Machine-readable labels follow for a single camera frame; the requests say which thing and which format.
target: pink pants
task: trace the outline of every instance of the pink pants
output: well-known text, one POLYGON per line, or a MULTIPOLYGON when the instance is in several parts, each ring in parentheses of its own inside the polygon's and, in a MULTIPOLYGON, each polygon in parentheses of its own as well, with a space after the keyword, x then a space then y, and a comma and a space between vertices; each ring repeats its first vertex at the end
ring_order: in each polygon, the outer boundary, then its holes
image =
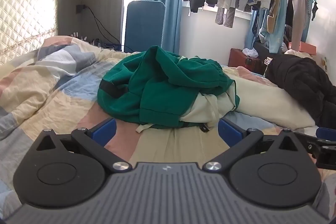
POLYGON ((298 51, 305 27, 306 0, 292 0, 294 8, 292 50, 298 51))

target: bed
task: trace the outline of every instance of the bed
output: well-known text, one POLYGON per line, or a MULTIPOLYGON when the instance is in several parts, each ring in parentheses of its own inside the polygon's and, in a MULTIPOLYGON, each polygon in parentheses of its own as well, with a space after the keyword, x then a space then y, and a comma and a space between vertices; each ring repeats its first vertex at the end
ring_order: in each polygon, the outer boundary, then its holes
MULTIPOLYGON (((43 129, 68 134, 79 127, 93 128, 109 118, 96 102, 98 87, 102 77, 129 55, 100 49, 73 37, 57 36, 46 39, 40 49, 0 67, 0 218, 6 218, 20 206, 13 174, 43 129)), ((259 88, 274 88, 267 79, 242 67, 223 70, 230 77, 252 82, 259 88)), ((226 118, 243 129, 254 127, 267 135, 277 135, 282 130, 271 122, 239 112, 229 112, 226 118)), ((186 133, 174 138, 168 132, 170 138, 155 139, 151 129, 126 135, 122 134, 123 128, 127 128, 125 122, 117 121, 117 134, 106 148, 131 163, 191 159, 201 164, 228 149, 218 134, 202 139, 201 135, 186 133)), ((315 127, 299 129, 310 135, 314 135, 314 130, 315 127)), ((330 171, 322 170, 321 174, 326 181, 324 193, 328 194, 322 195, 316 206, 321 207, 325 216, 332 216, 335 177, 330 176, 330 171)))

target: clothing tag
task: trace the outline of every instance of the clothing tag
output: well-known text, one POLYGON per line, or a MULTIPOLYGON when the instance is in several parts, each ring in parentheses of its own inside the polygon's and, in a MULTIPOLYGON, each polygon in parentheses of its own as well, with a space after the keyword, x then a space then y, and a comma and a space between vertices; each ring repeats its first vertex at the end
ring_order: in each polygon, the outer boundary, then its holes
POLYGON ((200 128, 200 130, 202 130, 202 132, 204 132, 204 133, 207 133, 207 132, 210 131, 210 130, 206 127, 206 125, 205 125, 204 123, 201 123, 201 124, 199 125, 199 128, 200 128))

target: blue chair back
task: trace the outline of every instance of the blue chair back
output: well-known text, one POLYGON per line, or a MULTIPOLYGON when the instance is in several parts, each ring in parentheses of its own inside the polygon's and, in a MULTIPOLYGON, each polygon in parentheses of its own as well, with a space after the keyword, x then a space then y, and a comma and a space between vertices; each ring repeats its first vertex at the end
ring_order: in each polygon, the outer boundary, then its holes
POLYGON ((144 52, 162 46, 165 5, 160 1, 136 0, 127 7, 125 52, 144 52))

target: quilted headboard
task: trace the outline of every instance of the quilted headboard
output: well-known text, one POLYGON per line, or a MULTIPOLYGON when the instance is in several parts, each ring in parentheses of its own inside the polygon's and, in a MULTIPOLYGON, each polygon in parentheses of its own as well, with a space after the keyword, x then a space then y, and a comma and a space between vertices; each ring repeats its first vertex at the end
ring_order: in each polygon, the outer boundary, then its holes
POLYGON ((0 66, 57 35, 57 0, 0 0, 0 66))

